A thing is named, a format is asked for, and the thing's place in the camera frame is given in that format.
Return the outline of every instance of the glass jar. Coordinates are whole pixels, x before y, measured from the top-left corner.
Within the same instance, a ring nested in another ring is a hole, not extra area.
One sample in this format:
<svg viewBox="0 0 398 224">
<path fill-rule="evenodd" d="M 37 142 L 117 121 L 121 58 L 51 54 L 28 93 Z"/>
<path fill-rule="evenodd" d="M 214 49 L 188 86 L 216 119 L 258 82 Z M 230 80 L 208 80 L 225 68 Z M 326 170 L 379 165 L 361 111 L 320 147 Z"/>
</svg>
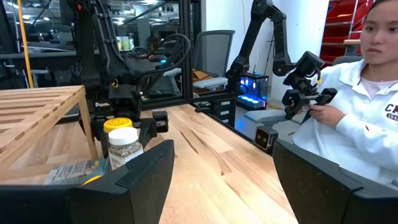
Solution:
<svg viewBox="0 0 398 224">
<path fill-rule="evenodd" d="M 109 133 L 109 160 L 115 170 L 144 153 L 135 128 L 118 128 Z"/>
<path fill-rule="evenodd" d="M 104 123 L 104 134 L 101 138 L 102 153 L 105 158 L 108 158 L 109 139 L 108 134 L 118 128 L 132 127 L 132 121 L 129 118 L 112 118 Z"/>
</svg>

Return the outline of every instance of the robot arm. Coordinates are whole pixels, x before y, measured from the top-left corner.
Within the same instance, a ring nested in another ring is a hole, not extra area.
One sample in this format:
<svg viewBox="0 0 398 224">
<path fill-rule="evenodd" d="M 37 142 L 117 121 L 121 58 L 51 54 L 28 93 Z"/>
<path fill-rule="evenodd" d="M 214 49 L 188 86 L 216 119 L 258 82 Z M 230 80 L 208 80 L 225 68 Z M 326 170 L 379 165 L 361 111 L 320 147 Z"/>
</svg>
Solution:
<svg viewBox="0 0 398 224">
<path fill-rule="evenodd" d="M 78 63 L 73 68 L 74 83 L 84 85 L 90 110 L 93 133 L 102 142 L 104 156 L 107 155 L 103 124 L 108 117 L 124 117 L 140 128 L 139 140 L 145 145 L 157 133 L 167 132 L 167 113 L 153 112 L 153 118 L 141 119 L 141 104 L 145 92 L 149 91 L 164 72 L 172 70 L 189 54 L 190 41 L 181 34 L 165 38 L 160 45 L 172 38 L 184 39 L 188 49 L 179 63 L 155 70 L 147 59 L 150 54 L 138 57 L 128 52 L 122 58 L 108 0 L 67 0 L 75 21 L 75 44 Z M 94 45 L 98 46 L 96 60 Z"/>
<path fill-rule="evenodd" d="M 285 118 L 292 119 L 305 104 L 315 100 L 319 105 L 329 103 L 336 95 L 334 89 L 326 89 L 318 94 L 316 85 L 312 86 L 309 78 L 318 74 L 324 62 L 312 54 L 305 52 L 297 63 L 290 61 L 287 52 L 286 15 L 275 7 L 271 0 L 254 0 L 251 9 L 251 21 L 243 41 L 241 51 L 234 60 L 231 69 L 226 73 L 229 78 L 228 89 L 240 89 L 240 76 L 249 70 L 249 56 L 262 23 L 270 19 L 274 24 L 275 57 L 272 71 L 279 77 L 286 76 L 284 85 L 291 86 L 284 95 Z"/>
</svg>

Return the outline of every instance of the yellow lid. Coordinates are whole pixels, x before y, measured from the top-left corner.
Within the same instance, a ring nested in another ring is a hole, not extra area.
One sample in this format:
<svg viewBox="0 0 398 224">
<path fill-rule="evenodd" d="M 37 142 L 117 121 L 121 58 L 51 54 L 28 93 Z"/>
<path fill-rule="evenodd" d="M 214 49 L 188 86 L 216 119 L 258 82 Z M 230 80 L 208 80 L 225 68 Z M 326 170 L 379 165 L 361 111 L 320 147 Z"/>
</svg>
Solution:
<svg viewBox="0 0 398 224">
<path fill-rule="evenodd" d="M 132 127 L 132 121 L 129 118 L 113 118 L 104 123 L 104 132 L 110 133 L 118 128 Z"/>
<path fill-rule="evenodd" d="M 94 180 L 96 180 L 96 179 L 98 179 L 98 178 L 100 178 L 100 177 L 102 177 L 102 175 L 96 175 L 96 176 L 94 176 L 94 177 L 88 179 L 88 180 L 87 180 L 84 184 L 82 184 L 82 185 L 86 185 L 86 184 L 88 184 L 88 183 L 90 183 L 90 182 L 92 182 L 92 181 L 94 181 Z"/>
</svg>

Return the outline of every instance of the yellow pole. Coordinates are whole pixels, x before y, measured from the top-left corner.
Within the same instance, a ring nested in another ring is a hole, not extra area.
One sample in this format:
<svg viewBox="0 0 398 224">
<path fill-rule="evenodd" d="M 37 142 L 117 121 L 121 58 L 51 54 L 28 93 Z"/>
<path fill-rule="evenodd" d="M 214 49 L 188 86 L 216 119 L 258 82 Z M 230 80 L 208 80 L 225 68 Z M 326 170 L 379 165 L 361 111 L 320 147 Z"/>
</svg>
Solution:
<svg viewBox="0 0 398 224">
<path fill-rule="evenodd" d="M 22 2 L 21 2 L 21 0 L 17 0 L 17 2 L 18 2 L 19 25 L 21 26 L 22 42 L 24 43 L 24 54 L 25 54 L 27 78 L 29 80 L 29 88 L 33 88 L 33 79 L 32 79 L 32 73 L 30 72 L 30 62 L 29 62 L 29 54 L 28 54 L 27 42 L 26 42 L 24 18 L 22 18 Z"/>
</svg>

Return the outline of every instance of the woman's hand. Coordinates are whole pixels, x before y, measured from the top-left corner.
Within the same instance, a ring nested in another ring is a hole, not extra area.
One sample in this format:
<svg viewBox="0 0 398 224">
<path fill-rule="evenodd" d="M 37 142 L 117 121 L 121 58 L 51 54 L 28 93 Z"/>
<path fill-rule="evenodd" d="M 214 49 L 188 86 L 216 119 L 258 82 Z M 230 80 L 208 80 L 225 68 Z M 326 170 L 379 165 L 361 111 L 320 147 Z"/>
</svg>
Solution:
<svg viewBox="0 0 398 224">
<path fill-rule="evenodd" d="M 330 105 L 310 105 L 310 109 L 310 114 L 316 121 L 331 128 L 336 128 L 337 124 L 345 116 L 339 109 Z"/>
</svg>

